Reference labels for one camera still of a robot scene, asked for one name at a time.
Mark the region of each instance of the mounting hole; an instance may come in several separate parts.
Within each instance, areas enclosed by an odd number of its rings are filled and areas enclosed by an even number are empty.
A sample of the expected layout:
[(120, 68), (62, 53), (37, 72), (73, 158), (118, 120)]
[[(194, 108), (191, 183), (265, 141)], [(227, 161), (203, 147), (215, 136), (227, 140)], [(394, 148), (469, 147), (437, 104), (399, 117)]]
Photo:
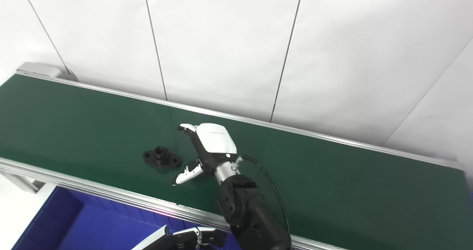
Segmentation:
[(158, 147), (156, 147), (156, 149), (154, 149), (154, 151), (156, 151), (156, 154), (163, 154), (164, 153), (164, 147), (158, 146)]

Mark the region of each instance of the black cable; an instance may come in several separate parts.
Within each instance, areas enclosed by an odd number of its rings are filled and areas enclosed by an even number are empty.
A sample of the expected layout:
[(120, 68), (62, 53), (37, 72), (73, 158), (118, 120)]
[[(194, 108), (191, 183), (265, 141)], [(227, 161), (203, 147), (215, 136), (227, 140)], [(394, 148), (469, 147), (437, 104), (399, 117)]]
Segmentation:
[(286, 215), (286, 210), (284, 209), (284, 204), (282, 203), (282, 199), (281, 199), (281, 196), (279, 196), (279, 192), (277, 191), (276, 189), (276, 186), (274, 186), (274, 183), (272, 182), (271, 180), (271, 177), (269, 176), (269, 174), (267, 173), (267, 171), (265, 170), (265, 168), (263, 168), (260, 164), (260, 162), (258, 162), (257, 160), (255, 160), (254, 158), (250, 157), (250, 156), (247, 156), (247, 155), (242, 155), (241, 156), (243, 159), (246, 159), (247, 161), (251, 161), (253, 162), (254, 164), (257, 164), (257, 166), (262, 170), (263, 173), (265, 173), (265, 176), (266, 178), (268, 179), (269, 183), (271, 184), (271, 187), (274, 191), (274, 194), (276, 194), (276, 197), (278, 199), (278, 202), (279, 202), (279, 206), (281, 207), (281, 211), (282, 211), (282, 215), (284, 217), (284, 221), (286, 222), (286, 230), (287, 232), (290, 234), (289, 232), (289, 221), (287, 220), (287, 215)]

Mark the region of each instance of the white wall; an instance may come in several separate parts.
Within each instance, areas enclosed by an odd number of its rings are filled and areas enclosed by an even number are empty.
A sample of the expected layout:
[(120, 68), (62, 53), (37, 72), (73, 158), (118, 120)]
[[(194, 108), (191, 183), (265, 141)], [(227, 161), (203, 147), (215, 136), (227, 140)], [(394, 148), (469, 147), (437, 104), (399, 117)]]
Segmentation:
[[(453, 159), (473, 175), (473, 0), (301, 0), (292, 37), (298, 0), (31, 2), (80, 81)], [(61, 66), (27, 0), (0, 3), (1, 73)]]
[(25, 61), (66, 72), (28, 0), (0, 0), (0, 84)]

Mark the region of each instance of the white floor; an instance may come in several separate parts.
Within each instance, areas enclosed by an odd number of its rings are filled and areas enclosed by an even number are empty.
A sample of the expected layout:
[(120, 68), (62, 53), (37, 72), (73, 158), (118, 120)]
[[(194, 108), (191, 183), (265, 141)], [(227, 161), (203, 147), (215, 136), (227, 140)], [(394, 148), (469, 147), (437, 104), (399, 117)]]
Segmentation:
[(45, 184), (34, 195), (0, 175), (0, 250), (10, 250), (15, 245), (54, 187)]

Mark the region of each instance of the metal support leg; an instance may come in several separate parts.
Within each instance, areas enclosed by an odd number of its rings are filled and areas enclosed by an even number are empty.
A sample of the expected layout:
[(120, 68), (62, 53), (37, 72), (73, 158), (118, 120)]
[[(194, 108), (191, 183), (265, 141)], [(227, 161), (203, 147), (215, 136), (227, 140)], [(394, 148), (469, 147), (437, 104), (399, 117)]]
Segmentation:
[(39, 189), (41, 189), (41, 187), (44, 185), (44, 182), (34, 181), (33, 183), (31, 183), (25, 177), (11, 174), (9, 172), (0, 170), (0, 174), (5, 176), (5, 178), (10, 180), (12, 183), (14, 183), (23, 191), (32, 193), (32, 194), (36, 194), (39, 191)]

